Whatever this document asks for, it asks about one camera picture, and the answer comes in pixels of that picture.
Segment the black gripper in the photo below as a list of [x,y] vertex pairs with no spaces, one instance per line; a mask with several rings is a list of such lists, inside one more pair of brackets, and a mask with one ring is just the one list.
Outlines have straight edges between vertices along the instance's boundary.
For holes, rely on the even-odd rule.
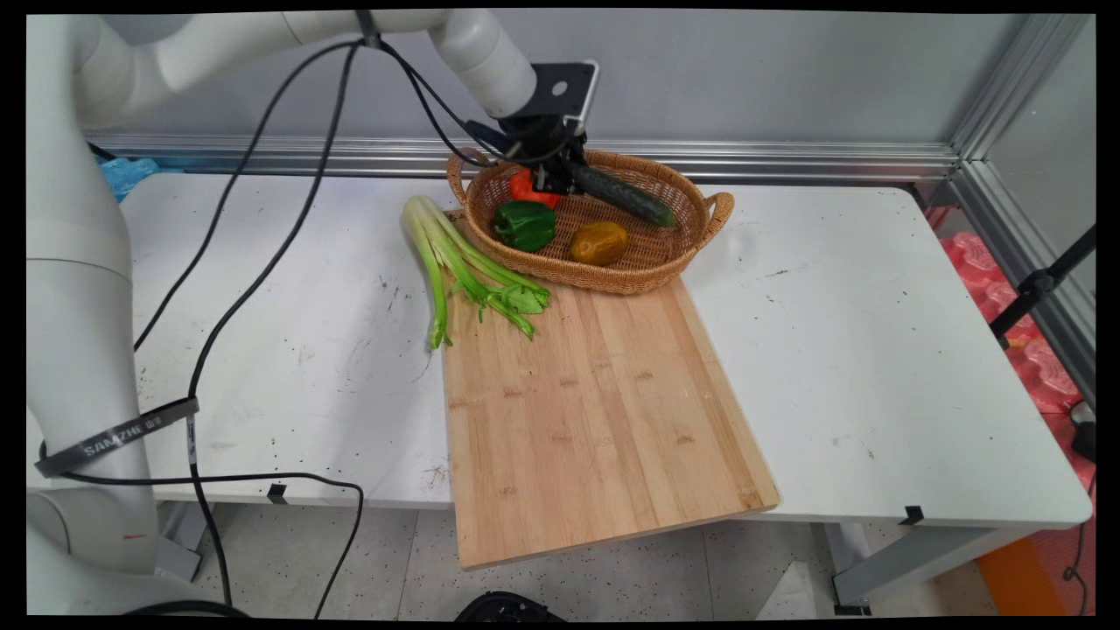
[[570,115],[520,115],[504,119],[503,132],[511,141],[503,160],[535,167],[536,193],[569,195],[568,172],[588,168],[584,121]]

